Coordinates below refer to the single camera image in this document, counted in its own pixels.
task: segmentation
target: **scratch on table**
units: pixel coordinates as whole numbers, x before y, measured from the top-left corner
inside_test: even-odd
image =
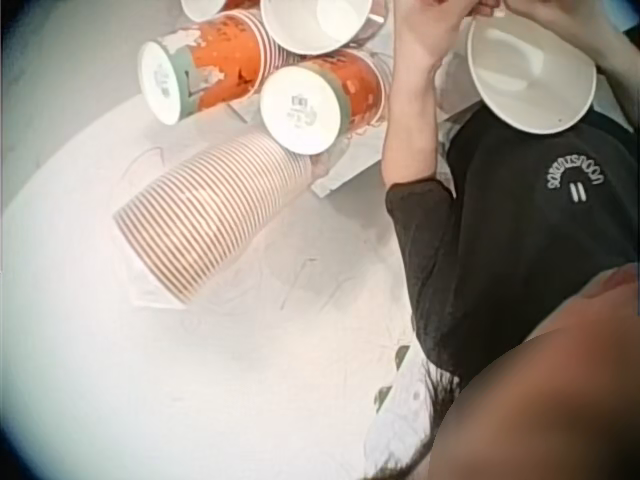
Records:
[[[296,288],[296,285],[298,284],[298,280],[300,279],[300,275],[302,275],[302,272],[304,271],[304,269],[307,268],[307,265],[317,260],[318,260],[317,258],[307,258],[302,262],[302,265],[300,265],[300,268],[298,269],[298,273],[296,273],[296,276],[293,279],[293,283],[291,284],[291,287],[289,287],[289,290],[287,291],[287,295],[284,297],[284,300],[282,300],[282,304],[280,305],[280,310],[284,310],[284,307],[287,306],[289,297],[293,293],[293,290]]]
[[[151,153],[151,152],[159,152],[160,153],[160,162],[162,164],[162,166],[165,166],[165,160],[164,160],[164,149],[162,147],[151,147],[151,148],[147,148],[144,152],[140,153],[139,155],[136,155],[128,164],[127,164],[127,168],[125,168],[124,172],[122,172],[122,175],[120,176],[120,180],[123,180],[127,174],[129,173],[129,171],[133,168],[133,166],[138,162],[138,160],[140,160],[141,158],[143,158],[145,155]]]
[[[322,312],[325,308],[327,308],[329,306],[329,304],[333,301],[333,299],[336,297],[336,295],[338,294],[338,292],[340,291],[340,289],[346,284],[349,283],[351,281],[355,280],[354,277],[349,277],[349,278],[345,278],[344,280],[339,281],[336,286],[333,288],[333,290],[331,291],[331,293],[329,294],[329,296],[327,297],[327,299],[325,300],[325,302],[322,304],[322,306],[320,307],[320,310],[318,310],[318,313]]]

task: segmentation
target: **white logo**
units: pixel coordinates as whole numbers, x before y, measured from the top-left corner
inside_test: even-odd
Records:
[[[582,182],[570,183],[569,188],[571,189],[571,198],[573,199],[573,203],[584,203],[587,201],[587,192],[584,189]]]
[[[604,182],[602,169],[595,160],[584,155],[567,155],[566,157],[558,158],[547,172],[547,188],[550,190],[560,188],[560,185],[562,185],[562,175],[570,168],[582,169],[593,185],[600,185]]]

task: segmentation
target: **stack of paper cups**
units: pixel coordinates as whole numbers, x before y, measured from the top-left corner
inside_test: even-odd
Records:
[[[147,42],[138,75],[153,113],[173,125],[252,95],[271,72],[296,61],[269,38],[257,12],[233,10]]]
[[[218,13],[236,8],[254,8],[260,0],[181,0],[182,9],[194,22],[211,20]]]
[[[201,152],[115,214],[131,249],[186,303],[313,181],[312,160],[254,131]]]
[[[265,126],[289,150],[314,155],[383,119],[387,72],[368,53],[338,50],[285,67],[262,89]]]

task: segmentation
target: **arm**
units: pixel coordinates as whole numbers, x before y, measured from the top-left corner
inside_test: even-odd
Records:
[[[396,0],[395,65],[382,155],[387,188],[434,176],[435,73],[469,13],[491,15],[499,0]]]
[[[505,0],[507,7],[589,55],[627,120],[640,126],[640,52],[609,22],[601,0]]]
[[[610,26],[600,38],[599,52],[592,58],[602,68],[627,121],[640,128],[640,51]]]
[[[382,155],[387,188],[432,177],[437,165],[435,66],[415,77],[397,70],[394,75]]]

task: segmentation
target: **orange paper cup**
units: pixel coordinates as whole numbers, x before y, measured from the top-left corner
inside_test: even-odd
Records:
[[[260,109],[281,145],[315,155],[378,121],[385,90],[383,76],[367,54],[338,50],[272,74],[262,89]]]
[[[141,49],[138,73],[151,110],[166,124],[253,93],[265,73],[265,46],[234,12],[187,27]]]

